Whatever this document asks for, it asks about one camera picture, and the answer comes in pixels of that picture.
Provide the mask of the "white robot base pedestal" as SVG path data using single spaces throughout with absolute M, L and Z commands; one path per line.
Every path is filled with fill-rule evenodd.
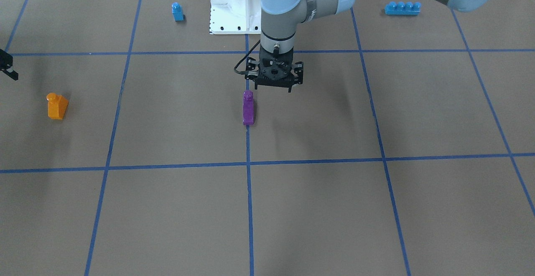
M 210 0 L 209 34 L 261 33 L 260 0 Z

